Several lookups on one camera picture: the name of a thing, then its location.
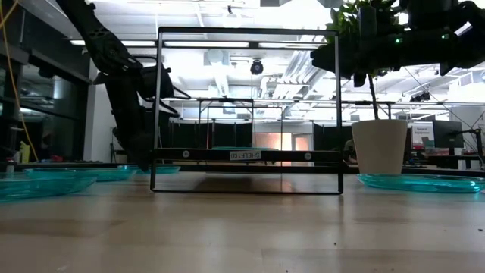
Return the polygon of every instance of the desk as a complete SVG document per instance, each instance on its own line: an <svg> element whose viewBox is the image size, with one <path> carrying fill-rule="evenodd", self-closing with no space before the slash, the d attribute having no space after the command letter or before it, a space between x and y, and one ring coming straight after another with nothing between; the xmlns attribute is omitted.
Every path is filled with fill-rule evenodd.
<svg viewBox="0 0 485 273"><path fill-rule="evenodd" d="M480 161L478 155L429 155L431 165L455 166L458 169L458 160L465 160L466 168L471 168L471 161Z"/></svg>
<svg viewBox="0 0 485 273"><path fill-rule="evenodd" d="M214 178L206 175L158 182ZM289 186L335 185L327 175L284 179ZM0 267L2 273L477 273L485 271L479 228L485 229L483 194L378 190L355 175L346 176L342 196L152 194L148 179L140 179L0 204Z"/></svg>

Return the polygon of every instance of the window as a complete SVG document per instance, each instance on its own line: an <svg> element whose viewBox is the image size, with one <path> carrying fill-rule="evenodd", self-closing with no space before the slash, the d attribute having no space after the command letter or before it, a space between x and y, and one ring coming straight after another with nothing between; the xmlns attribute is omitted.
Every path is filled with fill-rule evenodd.
<svg viewBox="0 0 485 273"><path fill-rule="evenodd" d="M19 82L20 100L60 115L84 118L86 92L55 75L31 64L24 65Z"/></svg>
<svg viewBox="0 0 485 273"><path fill-rule="evenodd" d="M83 128L79 121L47 115L27 108L20 110L39 160L58 157L67 161L82 158ZM20 118L18 127L23 127ZM20 141L28 144L25 132L17 135L17 150L20 148Z"/></svg>

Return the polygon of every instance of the sign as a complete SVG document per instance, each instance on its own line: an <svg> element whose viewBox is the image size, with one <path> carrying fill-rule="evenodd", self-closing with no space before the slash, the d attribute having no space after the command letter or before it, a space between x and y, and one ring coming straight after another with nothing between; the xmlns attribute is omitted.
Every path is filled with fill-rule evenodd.
<svg viewBox="0 0 485 273"><path fill-rule="evenodd" d="M432 124L413 124L412 125L412 143L425 144L423 138L434 140L433 125Z"/></svg>
<svg viewBox="0 0 485 273"><path fill-rule="evenodd" d="M237 160L261 160L261 151L238 151L229 152L231 161Z"/></svg>

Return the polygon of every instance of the computer monitor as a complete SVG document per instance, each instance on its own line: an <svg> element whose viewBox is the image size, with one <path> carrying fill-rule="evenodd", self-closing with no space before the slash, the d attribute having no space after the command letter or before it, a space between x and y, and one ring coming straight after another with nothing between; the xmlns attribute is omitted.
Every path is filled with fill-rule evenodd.
<svg viewBox="0 0 485 273"><path fill-rule="evenodd" d="M433 121L436 148L464 148L462 123L458 121Z"/></svg>

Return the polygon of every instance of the shelf label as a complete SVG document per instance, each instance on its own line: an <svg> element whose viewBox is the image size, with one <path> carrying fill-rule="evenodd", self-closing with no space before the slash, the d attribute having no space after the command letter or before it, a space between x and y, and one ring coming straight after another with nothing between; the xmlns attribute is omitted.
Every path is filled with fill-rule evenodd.
<svg viewBox="0 0 485 273"><path fill-rule="evenodd" d="M231 161L261 159L261 151L237 151L229 152Z"/></svg>

